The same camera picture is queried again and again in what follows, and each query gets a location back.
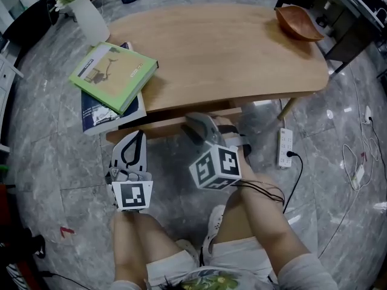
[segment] book cover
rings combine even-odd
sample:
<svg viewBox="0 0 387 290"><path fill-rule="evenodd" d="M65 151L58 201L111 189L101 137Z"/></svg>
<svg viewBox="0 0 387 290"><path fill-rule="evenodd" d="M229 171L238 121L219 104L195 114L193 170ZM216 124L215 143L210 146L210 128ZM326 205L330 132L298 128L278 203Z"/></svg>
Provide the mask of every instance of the book cover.
<svg viewBox="0 0 387 290"><path fill-rule="evenodd" d="M113 44L100 43L82 60L70 80L122 114L157 67L155 59Z"/></svg>
<svg viewBox="0 0 387 290"><path fill-rule="evenodd" d="M117 114L84 91L82 91L81 98L82 126L83 132L87 135L99 134L146 116L141 92L123 114Z"/></svg>

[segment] brown bowl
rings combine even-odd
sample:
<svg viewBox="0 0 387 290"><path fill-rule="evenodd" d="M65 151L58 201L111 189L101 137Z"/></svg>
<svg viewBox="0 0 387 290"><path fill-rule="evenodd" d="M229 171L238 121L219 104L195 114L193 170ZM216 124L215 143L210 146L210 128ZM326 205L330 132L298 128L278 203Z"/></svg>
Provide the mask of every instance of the brown bowl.
<svg viewBox="0 0 387 290"><path fill-rule="evenodd" d="M303 8L292 5L277 7L275 10L282 30L293 38L307 42L315 42L324 38Z"/></svg>

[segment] white sneaker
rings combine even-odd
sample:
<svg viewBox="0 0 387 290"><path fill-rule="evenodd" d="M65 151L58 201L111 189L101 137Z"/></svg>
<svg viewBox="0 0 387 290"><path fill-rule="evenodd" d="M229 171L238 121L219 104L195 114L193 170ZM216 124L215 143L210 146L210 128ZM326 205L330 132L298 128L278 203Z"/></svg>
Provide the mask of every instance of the white sneaker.
<svg viewBox="0 0 387 290"><path fill-rule="evenodd" d="M191 244L191 242L189 242L186 239L180 239L180 240L177 240L175 243L181 249L184 249L185 251L187 251L199 267L199 253L195 249L195 247Z"/></svg>
<svg viewBox="0 0 387 290"><path fill-rule="evenodd" d="M203 260L205 265L207 265L211 259L210 244L219 232L225 208L225 205L218 205L214 207L211 212L210 219L208 221L208 233L203 242Z"/></svg>

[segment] hair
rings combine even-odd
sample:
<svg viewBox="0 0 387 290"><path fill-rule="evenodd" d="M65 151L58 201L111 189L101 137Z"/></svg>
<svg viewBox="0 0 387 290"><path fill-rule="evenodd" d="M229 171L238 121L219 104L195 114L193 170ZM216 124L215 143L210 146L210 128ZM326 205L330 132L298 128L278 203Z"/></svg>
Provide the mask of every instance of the hair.
<svg viewBox="0 0 387 290"><path fill-rule="evenodd" d="M177 285L173 285L171 282L169 282L168 280L165 280L165 284L163 285L159 285L160 289L161 290L185 290L182 285L181 285L181 282L178 283Z"/></svg>

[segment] vase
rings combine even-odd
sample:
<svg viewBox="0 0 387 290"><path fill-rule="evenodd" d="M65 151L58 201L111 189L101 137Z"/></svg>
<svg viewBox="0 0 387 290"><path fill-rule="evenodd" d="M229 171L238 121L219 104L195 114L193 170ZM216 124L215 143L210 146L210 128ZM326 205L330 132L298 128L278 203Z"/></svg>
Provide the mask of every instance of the vase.
<svg viewBox="0 0 387 290"><path fill-rule="evenodd" d="M74 0L68 6L73 10L78 25L91 46L96 46L109 38L109 29L90 0Z"/></svg>

